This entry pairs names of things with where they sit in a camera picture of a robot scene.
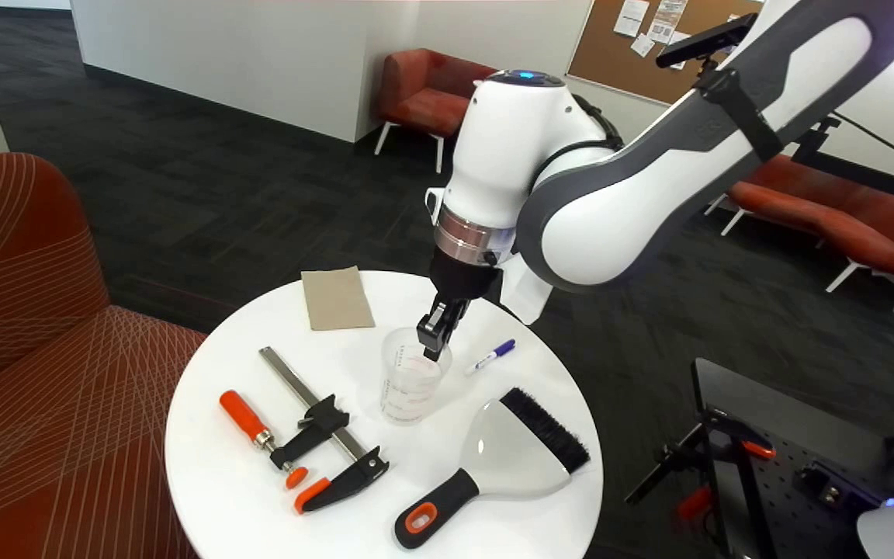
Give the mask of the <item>white marker with blue cap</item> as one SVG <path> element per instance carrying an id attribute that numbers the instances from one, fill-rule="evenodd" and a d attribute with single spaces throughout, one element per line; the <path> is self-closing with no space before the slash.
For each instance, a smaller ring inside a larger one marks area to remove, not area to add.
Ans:
<path id="1" fill-rule="evenodd" d="M 473 365 L 471 365 L 465 371 L 465 376 L 470 377 L 470 376 L 476 374 L 476 372 L 479 372 L 479 371 L 485 369 L 487 366 L 489 366 L 491 363 L 493 363 L 493 361 L 500 359 L 504 355 L 507 355 L 512 350 L 514 350 L 515 346 L 517 346 L 517 340 L 515 340 L 515 339 L 509 339 L 509 340 L 504 341 L 497 347 L 494 347 L 494 349 L 492 349 L 488 354 L 486 354 L 481 359 L 476 361 Z"/>

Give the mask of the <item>clear plastic measuring cup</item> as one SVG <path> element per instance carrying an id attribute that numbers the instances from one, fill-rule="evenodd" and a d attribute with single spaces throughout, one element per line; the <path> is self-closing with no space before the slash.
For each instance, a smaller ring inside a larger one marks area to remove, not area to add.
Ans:
<path id="1" fill-rule="evenodd" d="M 411 327 L 394 329 L 384 337 L 379 406 L 387 421 L 413 424 L 432 407 L 438 387 L 451 368 L 453 354 L 450 347 L 445 347 L 440 357 L 429 359 L 425 350 Z"/>

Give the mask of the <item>brown paper napkin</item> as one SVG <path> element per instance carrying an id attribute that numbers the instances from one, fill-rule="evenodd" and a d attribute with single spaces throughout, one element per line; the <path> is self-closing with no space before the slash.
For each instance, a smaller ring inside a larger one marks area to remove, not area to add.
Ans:
<path id="1" fill-rule="evenodd" d="M 314 332 L 375 326 L 358 266 L 304 270 L 301 282 L 310 328 Z"/>

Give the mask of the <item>red chair with white legs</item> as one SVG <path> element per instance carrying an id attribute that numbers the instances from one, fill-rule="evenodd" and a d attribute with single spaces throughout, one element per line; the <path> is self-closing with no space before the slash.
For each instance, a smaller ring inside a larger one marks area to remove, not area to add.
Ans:
<path id="1" fill-rule="evenodd" d="M 394 127 L 417 130 L 436 140 L 434 168 L 440 174 L 447 139 L 460 130 L 476 86 L 496 71 L 426 47 L 388 54 L 377 89 L 377 116 L 383 126 L 375 155 Z"/>

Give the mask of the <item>cork notice board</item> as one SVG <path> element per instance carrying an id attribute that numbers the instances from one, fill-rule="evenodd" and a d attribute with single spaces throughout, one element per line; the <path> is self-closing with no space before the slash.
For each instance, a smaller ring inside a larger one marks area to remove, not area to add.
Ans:
<path id="1" fill-rule="evenodd" d="M 593 84 L 610 86 L 619 92 L 670 105 L 688 91 L 702 63 L 688 61 L 681 70 L 658 68 L 652 56 L 642 59 L 630 50 L 630 40 L 612 32 L 624 0 L 592 0 L 568 75 Z M 648 16 L 653 14 L 656 0 L 650 1 Z M 695 35 L 716 27 L 732 16 L 757 13 L 765 0 L 688 0 L 678 29 Z"/>

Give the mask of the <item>black and orange clamp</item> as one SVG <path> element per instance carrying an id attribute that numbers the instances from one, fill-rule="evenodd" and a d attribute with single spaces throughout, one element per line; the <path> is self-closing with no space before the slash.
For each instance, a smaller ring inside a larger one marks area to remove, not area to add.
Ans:
<path id="1" fill-rule="evenodd" d="M 764 464 L 777 463 L 778 452 L 766 436 L 745 422 L 710 406 L 700 411 L 698 422 L 681 441 L 665 443 L 656 454 L 656 466 L 624 497 L 626 505 L 638 505 L 650 492 L 666 480 L 668 475 L 682 471 L 696 471 L 707 478 L 714 461 L 740 464 L 741 460 L 755 459 Z M 676 527 L 695 528 L 696 520 L 709 516 L 720 518 L 719 491 L 710 482 L 700 482 L 699 488 L 674 509 Z"/>

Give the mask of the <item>pinned paper notes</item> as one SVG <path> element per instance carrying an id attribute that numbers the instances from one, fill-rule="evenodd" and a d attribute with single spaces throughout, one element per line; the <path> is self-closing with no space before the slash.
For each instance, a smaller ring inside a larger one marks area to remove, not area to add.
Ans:
<path id="1" fill-rule="evenodd" d="M 661 50 L 691 36 L 678 29 L 688 0 L 656 0 L 653 14 L 649 0 L 624 0 L 612 32 L 630 40 L 630 50 L 646 59 L 657 47 Z"/>

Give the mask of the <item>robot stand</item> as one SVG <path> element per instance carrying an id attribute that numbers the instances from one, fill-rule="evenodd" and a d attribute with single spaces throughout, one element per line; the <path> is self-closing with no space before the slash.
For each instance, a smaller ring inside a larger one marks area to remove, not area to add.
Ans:
<path id="1" fill-rule="evenodd" d="M 706 359 L 692 366 L 698 411 L 719 408 L 773 443 L 773 466 L 714 461 L 718 559 L 894 559 L 894 435 L 880 436 Z M 803 495 L 797 470 L 810 461 L 844 468 L 884 495 L 879 509 L 845 518 Z"/>

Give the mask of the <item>red bench with white legs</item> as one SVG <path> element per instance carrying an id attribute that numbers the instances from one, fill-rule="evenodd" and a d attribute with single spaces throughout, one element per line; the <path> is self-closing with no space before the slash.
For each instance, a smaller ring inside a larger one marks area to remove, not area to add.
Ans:
<path id="1" fill-rule="evenodd" d="M 745 216 L 817 236 L 847 259 L 831 280 L 835 291 L 856 270 L 894 277 L 894 195 L 778 155 L 709 203 L 735 206 L 726 236 Z"/>

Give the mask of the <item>black power box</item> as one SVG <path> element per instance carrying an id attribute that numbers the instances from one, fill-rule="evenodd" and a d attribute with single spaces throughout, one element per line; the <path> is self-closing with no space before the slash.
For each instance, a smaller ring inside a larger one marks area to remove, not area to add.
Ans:
<path id="1" fill-rule="evenodd" d="M 852 477 L 844 468 L 823 461 L 810 461 L 795 474 L 795 486 L 830 512 L 845 518 L 857 518 L 879 509 L 885 501 L 872 486 Z"/>

